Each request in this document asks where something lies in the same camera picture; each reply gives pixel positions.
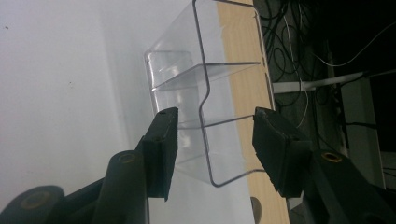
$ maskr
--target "transparent plastic box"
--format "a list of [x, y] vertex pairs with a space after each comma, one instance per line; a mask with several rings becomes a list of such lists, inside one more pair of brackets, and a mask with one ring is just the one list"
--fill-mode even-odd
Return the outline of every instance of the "transparent plastic box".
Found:
[[[219, 16], [220, 8], [228, 19]], [[255, 108], [236, 114], [233, 101], [236, 94], [252, 89], [233, 90], [230, 80], [248, 76], [249, 69], [264, 66], [264, 59], [257, 60], [255, 55], [227, 58], [223, 44], [228, 38], [227, 43], [243, 50], [248, 43], [233, 41], [233, 34], [248, 23], [255, 24], [263, 53], [260, 19], [254, 7], [192, 1], [145, 54], [154, 112], [171, 106], [179, 109], [176, 170], [215, 187], [263, 172], [262, 167], [249, 165], [255, 160], [247, 156], [255, 155], [253, 147], [242, 148], [241, 144], [246, 141], [243, 132], [253, 132], [244, 127], [253, 122]]]

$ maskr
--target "clear plastic container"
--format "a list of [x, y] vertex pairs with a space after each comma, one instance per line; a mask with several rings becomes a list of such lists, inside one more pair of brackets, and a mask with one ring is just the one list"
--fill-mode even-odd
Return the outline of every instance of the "clear plastic container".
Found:
[[[220, 18], [220, 5], [228, 12], [237, 12], [235, 17], [227, 21]], [[232, 38], [230, 34], [237, 33], [246, 22], [257, 24], [263, 52], [254, 7], [226, 1], [192, 1], [145, 54], [154, 112], [171, 106], [179, 109], [176, 169], [215, 187], [255, 171], [263, 172], [262, 167], [248, 164], [256, 160], [253, 147], [241, 147], [241, 141], [246, 141], [241, 132], [253, 132], [244, 131], [244, 127], [252, 127], [255, 108], [246, 114], [235, 113], [235, 91], [230, 79], [248, 76], [248, 72], [241, 71], [264, 62], [253, 55], [237, 57], [237, 61], [226, 59], [223, 45], [223, 38]], [[247, 44], [230, 39], [227, 42], [238, 48]]]

